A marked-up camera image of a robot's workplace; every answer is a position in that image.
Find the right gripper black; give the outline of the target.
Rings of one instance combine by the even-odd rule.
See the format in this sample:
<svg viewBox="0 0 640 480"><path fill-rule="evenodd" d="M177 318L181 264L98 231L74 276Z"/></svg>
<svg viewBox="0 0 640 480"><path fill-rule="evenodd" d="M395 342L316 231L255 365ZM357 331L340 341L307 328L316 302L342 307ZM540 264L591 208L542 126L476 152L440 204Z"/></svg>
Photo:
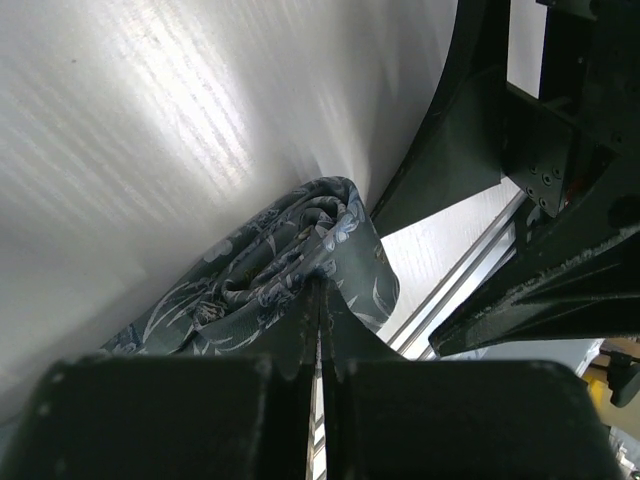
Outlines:
<svg viewBox="0 0 640 480"><path fill-rule="evenodd" d="M508 175L548 222L503 269L546 279L639 257L639 4L546 2L540 92L508 90ZM418 132L371 218L390 235L501 180L510 4L461 1Z"/></svg>

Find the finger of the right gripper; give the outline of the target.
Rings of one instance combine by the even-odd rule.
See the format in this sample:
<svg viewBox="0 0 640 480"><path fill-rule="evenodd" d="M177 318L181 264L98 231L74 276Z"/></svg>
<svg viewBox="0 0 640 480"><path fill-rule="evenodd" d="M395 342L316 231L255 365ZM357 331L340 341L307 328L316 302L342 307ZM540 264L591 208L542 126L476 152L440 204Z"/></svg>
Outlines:
<svg viewBox="0 0 640 480"><path fill-rule="evenodd" d="M440 357L508 342L637 337L639 236L618 235L518 284L513 259L430 335Z"/></svg>

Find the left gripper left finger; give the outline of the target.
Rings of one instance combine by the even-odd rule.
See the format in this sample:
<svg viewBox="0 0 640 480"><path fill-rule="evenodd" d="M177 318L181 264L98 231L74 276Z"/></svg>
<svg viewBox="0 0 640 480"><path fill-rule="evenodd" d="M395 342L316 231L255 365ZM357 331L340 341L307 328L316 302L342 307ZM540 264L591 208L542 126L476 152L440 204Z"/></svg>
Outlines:
<svg viewBox="0 0 640 480"><path fill-rule="evenodd" d="M5 479L307 479L320 284L233 355L93 355L41 378Z"/></svg>

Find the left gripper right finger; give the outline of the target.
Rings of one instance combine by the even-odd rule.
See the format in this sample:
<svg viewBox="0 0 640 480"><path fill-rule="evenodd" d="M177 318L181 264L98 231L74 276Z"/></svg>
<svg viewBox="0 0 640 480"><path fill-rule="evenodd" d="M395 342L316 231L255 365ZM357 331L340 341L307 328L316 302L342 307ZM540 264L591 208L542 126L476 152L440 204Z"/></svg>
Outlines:
<svg viewBox="0 0 640 480"><path fill-rule="evenodd" d="M618 479L585 384L546 360L410 361L319 285L331 479Z"/></svg>

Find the blue-grey floral tie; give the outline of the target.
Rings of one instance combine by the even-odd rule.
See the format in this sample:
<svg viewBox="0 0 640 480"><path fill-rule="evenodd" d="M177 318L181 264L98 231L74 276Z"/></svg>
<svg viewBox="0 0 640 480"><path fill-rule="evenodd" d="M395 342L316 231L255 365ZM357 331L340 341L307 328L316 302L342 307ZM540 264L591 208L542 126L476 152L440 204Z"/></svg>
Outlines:
<svg viewBox="0 0 640 480"><path fill-rule="evenodd" d="M378 332L399 280L345 177L312 180L220 240L147 312L102 347L111 355L224 355L253 343L304 283L335 282L350 312Z"/></svg>

